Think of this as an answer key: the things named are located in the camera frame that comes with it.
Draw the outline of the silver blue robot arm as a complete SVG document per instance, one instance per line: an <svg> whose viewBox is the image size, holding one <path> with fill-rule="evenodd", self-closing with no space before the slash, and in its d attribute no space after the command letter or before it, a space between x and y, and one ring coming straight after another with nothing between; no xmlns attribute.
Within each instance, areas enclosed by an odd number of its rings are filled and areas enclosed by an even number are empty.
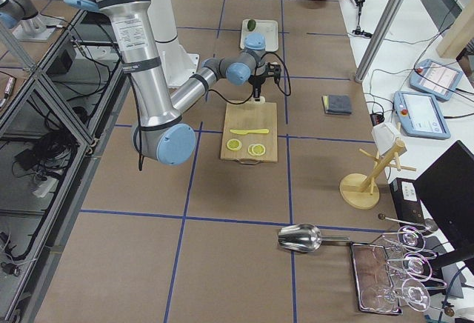
<svg viewBox="0 0 474 323"><path fill-rule="evenodd" d="M251 33L235 57L207 59L178 89L171 93L165 78L154 31L170 28L177 36L170 0L64 0L72 7L105 14L113 28L121 54L122 70L134 87L137 124L132 142L140 157L178 165L193 154L196 136L182 121L210 86L220 79L242 85L266 67L266 41Z"/></svg>

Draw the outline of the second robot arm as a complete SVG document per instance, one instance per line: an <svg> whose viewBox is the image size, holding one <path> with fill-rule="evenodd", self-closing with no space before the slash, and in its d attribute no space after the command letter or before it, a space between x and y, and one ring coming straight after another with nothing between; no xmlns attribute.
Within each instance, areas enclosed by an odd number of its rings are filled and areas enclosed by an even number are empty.
<svg viewBox="0 0 474 323"><path fill-rule="evenodd" d="M1 23L19 41L46 41L64 26L59 17L41 14L31 0L1 0Z"/></svg>

